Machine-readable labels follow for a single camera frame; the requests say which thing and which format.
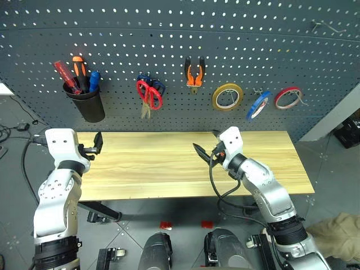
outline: orange-handled pliers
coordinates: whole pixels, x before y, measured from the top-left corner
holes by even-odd
[[[197,88],[203,84],[203,78],[205,75],[205,58],[200,56],[200,65],[199,65],[199,74],[194,79],[191,73],[191,58],[187,56],[185,58],[185,76],[187,79],[186,85],[191,87],[191,92],[193,94],[197,93]]]

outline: pen holder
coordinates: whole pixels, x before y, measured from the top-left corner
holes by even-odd
[[[67,96],[73,100],[73,103],[87,122],[96,123],[104,119],[105,112],[100,98],[99,86],[96,87],[94,92],[85,94],[73,94],[71,88],[65,83],[62,87]]]

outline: pegboard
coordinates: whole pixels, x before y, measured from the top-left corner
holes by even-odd
[[[0,77],[44,121],[77,131],[287,130],[300,139],[359,82],[359,2],[191,0],[2,1]],[[315,29],[314,23],[324,22]],[[88,71],[99,70],[106,117],[87,123],[62,91],[52,63],[82,55]],[[197,95],[186,87],[184,61],[205,57]],[[167,87],[164,106],[141,119],[135,81],[149,71]],[[234,82],[241,105],[212,107],[215,89]],[[298,86],[304,102],[277,110],[273,98]],[[258,95],[269,105],[245,119]]]

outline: wooden table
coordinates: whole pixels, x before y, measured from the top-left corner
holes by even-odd
[[[286,131],[241,132],[244,155],[267,164],[290,194],[314,189]],[[95,133],[78,133],[93,145]],[[83,176],[81,201],[158,197],[215,196],[209,167],[195,152],[196,143],[210,153],[217,139],[209,132],[102,132],[103,148]],[[217,165],[220,193],[235,181]],[[249,195],[243,186],[234,195]]]

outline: table leg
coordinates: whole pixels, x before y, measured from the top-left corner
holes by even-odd
[[[100,201],[80,201],[79,206],[89,210],[88,222],[97,222],[102,218],[109,218],[112,221],[120,221],[121,212],[114,211],[102,204]]]

